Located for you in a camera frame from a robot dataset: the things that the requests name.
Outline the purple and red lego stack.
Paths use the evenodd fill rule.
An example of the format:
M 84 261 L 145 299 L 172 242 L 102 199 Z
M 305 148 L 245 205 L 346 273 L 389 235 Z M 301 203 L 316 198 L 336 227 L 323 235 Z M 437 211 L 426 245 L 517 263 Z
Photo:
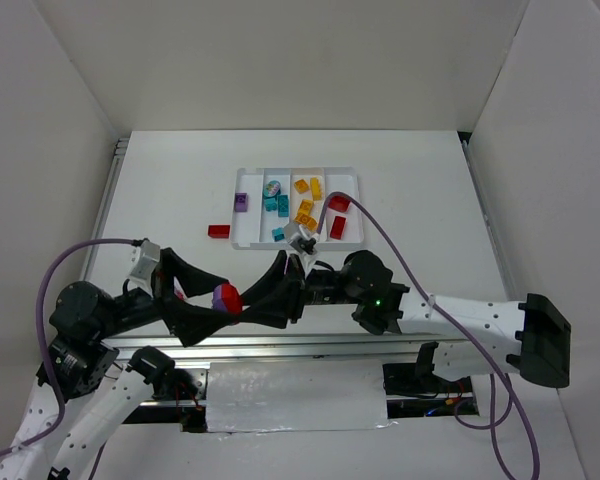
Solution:
M 243 301 L 238 290 L 230 283 L 223 283 L 212 292 L 212 309 L 238 315 L 243 310 Z

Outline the yellow butterfly lego brick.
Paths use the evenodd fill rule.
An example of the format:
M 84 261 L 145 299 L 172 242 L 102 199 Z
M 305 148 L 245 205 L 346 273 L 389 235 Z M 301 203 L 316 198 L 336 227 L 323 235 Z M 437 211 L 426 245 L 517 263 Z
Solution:
M 298 213 L 294 218 L 294 222 L 299 225 L 304 225 L 311 232 L 316 231 L 317 221 L 310 215 Z

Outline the purple square lego brick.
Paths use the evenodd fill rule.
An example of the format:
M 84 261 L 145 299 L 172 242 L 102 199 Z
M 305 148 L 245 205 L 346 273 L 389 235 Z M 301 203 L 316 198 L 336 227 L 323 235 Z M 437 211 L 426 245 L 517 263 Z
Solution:
M 236 213 L 245 213 L 248 211 L 248 194 L 238 192 L 234 195 L 234 211 Z

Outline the yellow square lego brick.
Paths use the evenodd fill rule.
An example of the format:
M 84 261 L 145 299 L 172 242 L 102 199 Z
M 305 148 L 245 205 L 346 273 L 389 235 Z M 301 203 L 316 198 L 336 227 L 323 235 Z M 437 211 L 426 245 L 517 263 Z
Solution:
M 299 194 L 304 194 L 310 190 L 309 184 L 304 179 L 295 181 L 294 188 Z

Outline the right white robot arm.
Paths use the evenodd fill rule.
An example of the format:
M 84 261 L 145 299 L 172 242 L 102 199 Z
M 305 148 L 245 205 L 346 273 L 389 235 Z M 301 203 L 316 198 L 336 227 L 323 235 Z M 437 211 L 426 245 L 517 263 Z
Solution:
M 496 370 L 542 387 L 570 383 L 571 325 L 545 296 L 483 302 L 428 294 L 395 283 L 368 250 L 349 254 L 341 269 L 305 271 L 281 251 L 242 295 L 242 320 L 283 328 L 307 306 L 352 305 L 353 320 L 372 335 L 429 335 L 416 360 L 420 376 L 447 381 Z

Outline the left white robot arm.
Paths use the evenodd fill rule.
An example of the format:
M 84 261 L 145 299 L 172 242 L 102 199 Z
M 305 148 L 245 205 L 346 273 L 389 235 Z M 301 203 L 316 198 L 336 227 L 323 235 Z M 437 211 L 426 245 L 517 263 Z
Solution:
M 104 398 L 88 405 L 119 355 L 106 339 L 158 320 L 187 320 L 195 309 L 177 295 L 178 289 L 193 297 L 227 283 L 171 249 L 143 243 L 129 275 L 134 288 L 112 297 L 88 281 L 77 281 L 61 291 L 49 319 L 56 336 L 48 342 L 43 307 L 59 265 L 52 263 L 39 287 L 36 329 L 43 360 L 20 427 L 11 445 L 0 451 L 0 479 L 77 479 L 148 397 L 195 400 L 198 388 L 190 374 L 159 349 L 145 346 L 132 355 Z

